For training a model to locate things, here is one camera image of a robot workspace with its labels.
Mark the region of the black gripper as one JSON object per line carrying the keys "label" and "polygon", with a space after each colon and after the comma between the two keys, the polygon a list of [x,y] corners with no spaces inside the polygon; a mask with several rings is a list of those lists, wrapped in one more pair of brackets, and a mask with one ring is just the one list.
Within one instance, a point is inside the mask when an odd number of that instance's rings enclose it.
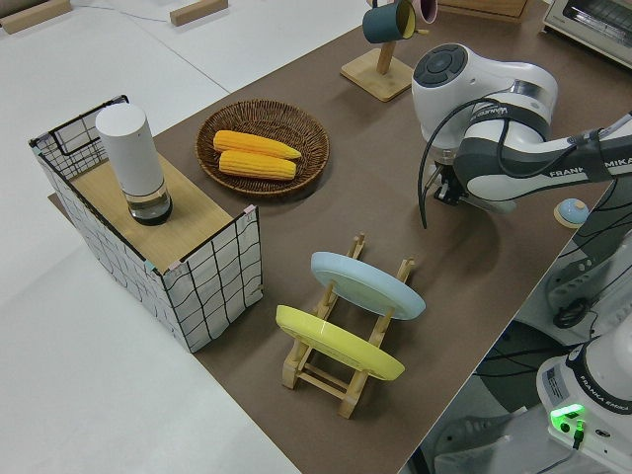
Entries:
{"label": "black gripper", "polygon": [[435,199],[445,204],[458,205],[464,198],[469,197],[451,166],[440,165],[436,170],[438,171],[439,183],[434,192]]}

